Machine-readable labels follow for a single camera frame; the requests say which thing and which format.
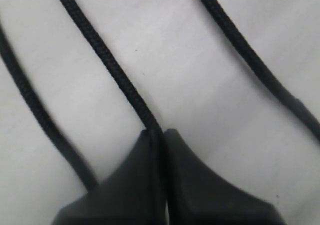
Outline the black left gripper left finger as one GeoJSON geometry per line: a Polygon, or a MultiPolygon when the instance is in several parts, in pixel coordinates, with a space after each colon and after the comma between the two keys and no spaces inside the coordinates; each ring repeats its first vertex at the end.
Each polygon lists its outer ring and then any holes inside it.
{"type": "Polygon", "coordinates": [[[160,139],[143,130],[121,165],[98,187],[62,208],[54,225],[164,225],[160,139]]]}

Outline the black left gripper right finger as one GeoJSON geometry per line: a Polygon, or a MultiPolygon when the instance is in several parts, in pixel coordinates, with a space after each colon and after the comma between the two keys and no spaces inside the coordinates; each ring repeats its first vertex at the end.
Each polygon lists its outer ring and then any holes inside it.
{"type": "Polygon", "coordinates": [[[211,170],[175,129],[164,133],[172,225],[284,225],[270,203],[211,170]]]}

